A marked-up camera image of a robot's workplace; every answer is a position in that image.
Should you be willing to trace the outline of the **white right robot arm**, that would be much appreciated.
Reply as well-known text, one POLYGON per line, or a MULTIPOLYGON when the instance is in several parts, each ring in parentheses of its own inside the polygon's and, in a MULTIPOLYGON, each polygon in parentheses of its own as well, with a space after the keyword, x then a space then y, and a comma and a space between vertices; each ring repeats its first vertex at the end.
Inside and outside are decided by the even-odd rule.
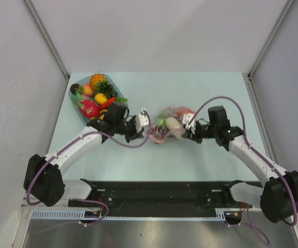
POLYGON ((201 143, 214 139, 216 143, 240 159, 258 178, 260 186, 235 180, 223 185, 222 202, 234 207, 239 202, 258 207, 272 223, 298 214, 298 172, 287 171, 262 155, 247 139, 245 130, 231 126, 223 106, 208 110, 209 123, 201 124, 194 113, 183 115, 187 138, 201 143))

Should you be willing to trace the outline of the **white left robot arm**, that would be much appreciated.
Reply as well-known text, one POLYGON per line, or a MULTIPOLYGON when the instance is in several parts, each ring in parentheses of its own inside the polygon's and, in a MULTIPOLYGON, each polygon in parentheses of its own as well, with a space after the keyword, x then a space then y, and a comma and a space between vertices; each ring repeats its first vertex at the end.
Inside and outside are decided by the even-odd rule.
POLYGON ((55 152, 44 156, 33 155, 27 166, 23 187, 26 202, 30 206, 44 204, 51 207, 62 199, 80 200, 85 206, 93 206, 98 195, 92 186, 82 179, 66 180, 65 173, 86 152, 111 140, 123 147, 139 148, 144 145, 129 145, 131 140, 141 138, 145 127, 152 122, 146 109, 127 120, 129 109, 124 104, 113 103, 98 117, 90 120, 71 141, 55 152))

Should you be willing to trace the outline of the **white toy radish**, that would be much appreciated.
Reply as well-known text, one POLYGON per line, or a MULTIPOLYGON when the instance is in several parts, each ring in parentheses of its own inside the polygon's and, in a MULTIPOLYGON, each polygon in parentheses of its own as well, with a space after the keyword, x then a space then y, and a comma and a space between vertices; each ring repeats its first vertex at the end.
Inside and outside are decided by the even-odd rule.
POLYGON ((174 117, 167 117, 165 124, 170 131, 170 133, 177 139, 182 140, 185 129, 182 124, 174 117))

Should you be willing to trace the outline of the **clear zip bag pink dots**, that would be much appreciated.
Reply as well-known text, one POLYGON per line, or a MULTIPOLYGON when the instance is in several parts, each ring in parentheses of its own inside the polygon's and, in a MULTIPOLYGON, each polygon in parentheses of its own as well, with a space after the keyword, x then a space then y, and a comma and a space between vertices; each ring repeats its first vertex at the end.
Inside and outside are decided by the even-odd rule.
POLYGON ((156 144, 184 140, 195 134, 195 112, 186 106, 168 106, 155 118, 149 137, 156 144))

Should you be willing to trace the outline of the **green toy leaf vegetable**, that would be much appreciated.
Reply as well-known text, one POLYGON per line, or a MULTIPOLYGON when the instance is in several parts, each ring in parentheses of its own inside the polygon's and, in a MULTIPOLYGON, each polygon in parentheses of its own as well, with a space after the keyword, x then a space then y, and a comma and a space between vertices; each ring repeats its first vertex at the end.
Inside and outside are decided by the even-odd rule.
POLYGON ((159 116, 157 118, 156 125, 159 126, 159 127, 164 126, 165 125, 165 120, 166 120, 165 116, 159 116))

